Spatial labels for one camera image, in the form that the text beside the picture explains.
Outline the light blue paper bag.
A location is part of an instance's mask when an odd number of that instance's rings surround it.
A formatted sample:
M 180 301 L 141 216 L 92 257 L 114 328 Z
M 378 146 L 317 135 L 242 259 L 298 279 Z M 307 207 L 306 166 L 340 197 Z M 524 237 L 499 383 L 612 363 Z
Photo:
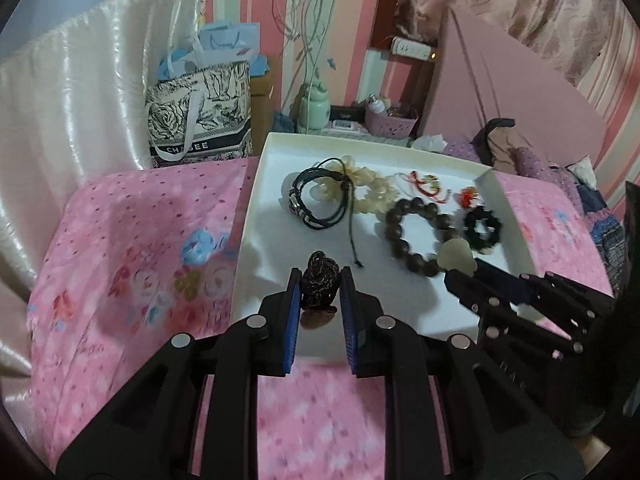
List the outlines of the light blue paper bag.
M 157 80 L 235 62 L 247 62 L 251 77 L 268 72 L 267 58 L 260 52 L 259 23 L 218 21 L 203 25 L 196 35 L 181 39 L 160 61 Z

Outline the beige fabric flower scrunchie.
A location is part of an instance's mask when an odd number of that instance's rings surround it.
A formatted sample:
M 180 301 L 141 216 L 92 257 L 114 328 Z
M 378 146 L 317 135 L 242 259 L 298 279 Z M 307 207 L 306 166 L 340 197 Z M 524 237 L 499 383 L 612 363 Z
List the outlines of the beige fabric flower scrunchie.
M 332 157 L 320 164 L 323 169 L 346 174 L 355 187 L 352 204 L 356 214 L 385 214 L 398 200 L 399 191 L 393 177 L 385 177 L 365 166 L 357 166 L 350 155 Z M 321 177 L 311 187 L 310 195 L 319 202 L 338 203 L 340 186 L 329 177 Z

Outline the black scrunchie with charm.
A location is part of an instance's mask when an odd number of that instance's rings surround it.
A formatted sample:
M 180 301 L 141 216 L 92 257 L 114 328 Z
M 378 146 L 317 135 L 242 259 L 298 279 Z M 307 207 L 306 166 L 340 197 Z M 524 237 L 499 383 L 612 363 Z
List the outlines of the black scrunchie with charm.
M 470 209 L 463 219 L 463 235 L 476 252 L 487 252 L 500 242 L 501 221 L 484 206 Z

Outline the cream satin curtain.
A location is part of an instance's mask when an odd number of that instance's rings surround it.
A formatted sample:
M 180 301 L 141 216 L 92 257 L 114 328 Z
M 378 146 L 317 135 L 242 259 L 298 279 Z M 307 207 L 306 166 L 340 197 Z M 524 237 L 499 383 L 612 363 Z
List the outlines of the cream satin curtain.
M 72 195 L 142 169 L 144 94 L 205 0 L 20 0 L 1 40 L 1 399 L 29 404 L 27 300 Z

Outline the white shallow tray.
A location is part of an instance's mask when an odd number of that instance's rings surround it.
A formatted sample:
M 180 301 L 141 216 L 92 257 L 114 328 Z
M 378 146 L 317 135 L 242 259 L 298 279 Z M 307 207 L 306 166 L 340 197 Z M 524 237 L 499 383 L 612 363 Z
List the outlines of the white shallow tray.
M 386 313 L 417 332 L 440 339 L 452 333 L 477 334 L 477 317 L 450 295 L 442 276 L 420 278 L 390 252 L 383 222 L 373 214 L 355 214 L 323 231 L 307 228 L 288 209 L 288 190 L 303 170 L 327 158 L 352 156 L 356 165 L 394 178 L 401 195 L 412 191 L 410 171 L 434 174 L 447 190 L 473 185 L 502 223 L 500 243 L 485 261 L 513 275 L 536 270 L 518 222 L 497 176 L 488 167 L 445 155 L 359 140 L 296 133 L 270 133 L 248 202 L 232 297 L 231 318 L 258 311 L 262 298 L 285 289 L 294 268 L 305 269 L 309 256 L 322 250 L 352 270 L 357 288 L 378 297 Z

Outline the white crumpled tissue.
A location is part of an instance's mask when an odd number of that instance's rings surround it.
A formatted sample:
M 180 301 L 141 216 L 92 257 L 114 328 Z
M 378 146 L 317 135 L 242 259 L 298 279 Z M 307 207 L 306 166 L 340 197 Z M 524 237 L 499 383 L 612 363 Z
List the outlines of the white crumpled tissue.
M 437 136 L 420 136 L 413 142 L 411 147 L 419 151 L 442 154 L 446 151 L 447 145 L 448 142 L 444 137 L 438 134 Z

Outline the dark blue knitted blanket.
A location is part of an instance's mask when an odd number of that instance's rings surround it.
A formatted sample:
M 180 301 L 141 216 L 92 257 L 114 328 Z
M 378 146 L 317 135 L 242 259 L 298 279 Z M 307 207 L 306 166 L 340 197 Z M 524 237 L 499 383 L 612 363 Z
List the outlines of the dark blue knitted blanket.
M 575 182 L 585 222 L 602 259 L 613 295 L 620 294 L 625 274 L 625 232 L 620 220 L 608 209 L 601 193 L 580 181 Z

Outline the pink headboard cushion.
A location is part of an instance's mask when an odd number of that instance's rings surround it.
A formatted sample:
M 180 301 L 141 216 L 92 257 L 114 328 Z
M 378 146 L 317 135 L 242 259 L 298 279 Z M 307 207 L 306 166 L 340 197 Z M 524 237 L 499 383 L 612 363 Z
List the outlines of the pink headboard cushion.
M 509 118 L 538 156 L 568 166 L 600 154 L 606 133 L 586 98 L 535 52 L 467 10 L 446 10 L 419 136 L 473 140 Z

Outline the cardboard box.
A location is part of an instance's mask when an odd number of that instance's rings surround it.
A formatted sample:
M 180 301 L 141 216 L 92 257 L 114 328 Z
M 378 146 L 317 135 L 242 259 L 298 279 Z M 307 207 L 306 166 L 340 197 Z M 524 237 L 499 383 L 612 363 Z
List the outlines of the cardboard box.
M 253 155 L 262 154 L 262 149 L 273 123 L 273 92 L 280 75 L 281 63 L 276 56 L 267 55 L 268 70 L 262 76 L 250 77 L 250 126 Z

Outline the white power strip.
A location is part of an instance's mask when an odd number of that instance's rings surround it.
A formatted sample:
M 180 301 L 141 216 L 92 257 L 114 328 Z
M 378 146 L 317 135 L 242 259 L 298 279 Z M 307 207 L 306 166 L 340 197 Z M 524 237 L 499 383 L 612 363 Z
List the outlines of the white power strip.
M 434 49 L 428 44 L 422 44 L 422 42 L 398 36 L 394 37 L 390 44 L 390 53 L 392 55 L 402 56 L 403 58 L 427 61 L 433 58 L 433 52 Z

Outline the green bottle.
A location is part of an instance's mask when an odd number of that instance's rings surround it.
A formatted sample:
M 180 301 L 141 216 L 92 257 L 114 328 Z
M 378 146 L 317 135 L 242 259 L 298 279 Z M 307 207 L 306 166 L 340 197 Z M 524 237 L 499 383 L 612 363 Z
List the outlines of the green bottle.
M 320 80 L 305 84 L 300 94 L 298 124 L 303 130 L 322 130 L 329 123 L 331 104 L 329 91 Z

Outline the pink patterned curtain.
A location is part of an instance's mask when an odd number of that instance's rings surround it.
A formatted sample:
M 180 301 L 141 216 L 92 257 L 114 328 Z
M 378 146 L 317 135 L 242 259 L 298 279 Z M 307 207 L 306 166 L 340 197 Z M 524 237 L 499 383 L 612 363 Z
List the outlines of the pink patterned curtain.
M 401 36 L 430 47 L 444 41 L 449 10 L 481 18 L 536 53 L 571 84 L 579 84 L 614 34 L 634 24 L 623 0 L 397 0 Z

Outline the purple dotted pillow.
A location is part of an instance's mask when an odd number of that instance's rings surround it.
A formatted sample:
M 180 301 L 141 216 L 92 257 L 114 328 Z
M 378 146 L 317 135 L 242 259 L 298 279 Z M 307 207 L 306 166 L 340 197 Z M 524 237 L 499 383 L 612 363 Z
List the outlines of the purple dotted pillow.
M 596 210 L 604 205 L 589 156 L 561 166 L 541 158 L 525 140 L 516 136 L 491 136 L 484 144 L 451 141 L 445 153 L 470 162 L 488 162 L 492 168 L 505 174 L 555 184 L 578 211 L 584 207 Z

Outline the black white patterned tote bag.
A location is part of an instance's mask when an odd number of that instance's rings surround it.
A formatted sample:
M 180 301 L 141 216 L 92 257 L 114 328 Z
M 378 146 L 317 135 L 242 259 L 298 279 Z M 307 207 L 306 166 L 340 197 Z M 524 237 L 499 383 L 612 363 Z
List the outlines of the black white patterned tote bag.
M 253 155 L 250 64 L 254 48 L 211 49 L 194 37 L 168 54 L 146 90 L 155 168 Z

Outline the pale jade pendant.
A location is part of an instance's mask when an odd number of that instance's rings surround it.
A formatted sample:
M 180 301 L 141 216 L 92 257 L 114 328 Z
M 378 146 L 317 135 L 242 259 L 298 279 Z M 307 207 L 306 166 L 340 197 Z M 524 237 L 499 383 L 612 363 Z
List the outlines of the pale jade pendant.
M 477 269 L 471 246 L 461 237 L 450 238 L 450 240 L 442 243 L 439 247 L 436 261 L 438 266 L 446 272 L 457 270 L 465 275 L 472 276 Z

